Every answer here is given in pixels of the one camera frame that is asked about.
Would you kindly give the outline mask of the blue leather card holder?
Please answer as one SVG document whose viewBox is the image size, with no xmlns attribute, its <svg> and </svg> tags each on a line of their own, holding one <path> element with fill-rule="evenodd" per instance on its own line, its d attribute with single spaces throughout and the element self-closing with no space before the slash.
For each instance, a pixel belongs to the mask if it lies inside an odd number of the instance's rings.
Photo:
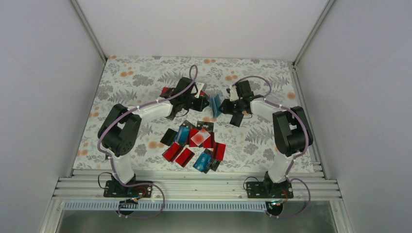
<svg viewBox="0 0 412 233">
<path fill-rule="evenodd" d="M 222 112 L 219 110 L 219 107 L 222 104 L 220 96 L 219 95 L 211 96 L 209 98 L 209 102 L 212 108 L 213 118 L 218 118 L 222 114 Z"/>
</svg>

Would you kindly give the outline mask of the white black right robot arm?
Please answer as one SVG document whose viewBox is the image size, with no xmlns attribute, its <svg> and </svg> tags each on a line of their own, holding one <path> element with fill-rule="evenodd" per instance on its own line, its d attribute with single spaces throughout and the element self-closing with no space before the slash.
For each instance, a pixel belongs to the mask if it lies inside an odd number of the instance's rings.
<svg viewBox="0 0 412 233">
<path fill-rule="evenodd" d="M 265 172 L 260 183 L 264 194 L 270 198 L 289 191 L 289 172 L 296 158 L 304 155 L 313 143 L 313 136 L 304 109 L 301 106 L 289 108 L 256 95 L 248 81 L 237 82 L 228 88 L 229 97 L 219 106 L 223 114 L 231 115 L 230 124 L 240 126 L 244 112 L 257 115 L 273 122 L 275 145 L 281 153 L 275 157 L 272 166 Z"/>
</svg>

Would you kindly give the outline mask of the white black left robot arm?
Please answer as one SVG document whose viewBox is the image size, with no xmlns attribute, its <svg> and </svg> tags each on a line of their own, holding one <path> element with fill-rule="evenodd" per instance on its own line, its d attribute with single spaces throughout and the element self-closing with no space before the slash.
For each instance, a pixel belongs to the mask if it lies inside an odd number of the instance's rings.
<svg viewBox="0 0 412 233">
<path fill-rule="evenodd" d="M 153 102 L 134 108 L 116 104 L 112 107 L 98 131 L 100 152 L 110 160 L 113 177 L 117 181 L 116 190 L 124 197 L 135 191 L 136 178 L 132 169 L 129 152 L 135 145 L 142 124 L 165 117 L 173 120 L 182 110 L 201 112 L 209 106 L 204 83 L 182 77 L 176 87 L 164 90 Z"/>
</svg>

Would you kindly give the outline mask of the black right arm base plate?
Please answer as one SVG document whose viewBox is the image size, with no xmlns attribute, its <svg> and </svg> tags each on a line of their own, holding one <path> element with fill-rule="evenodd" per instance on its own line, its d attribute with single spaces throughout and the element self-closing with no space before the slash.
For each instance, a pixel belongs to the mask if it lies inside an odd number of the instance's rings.
<svg viewBox="0 0 412 233">
<path fill-rule="evenodd" d="M 249 199 L 292 199 L 294 197 L 292 184 L 289 181 L 269 183 L 251 181 L 245 183 Z"/>
</svg>

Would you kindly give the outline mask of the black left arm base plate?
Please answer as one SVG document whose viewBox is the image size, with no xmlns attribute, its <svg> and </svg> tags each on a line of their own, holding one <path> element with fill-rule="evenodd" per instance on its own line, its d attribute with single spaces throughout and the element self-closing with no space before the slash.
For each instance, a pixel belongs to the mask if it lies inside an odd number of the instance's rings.
<svg viewBox="0 0 412 233">
<path fill-rule="evenodd" d="M 134 187 L 122 186 L 117 180 L 107 181 L 104 187 L 105 198 L 150 198 L 153 190 L 152 181 L 135 181 Z"/>
</svg>

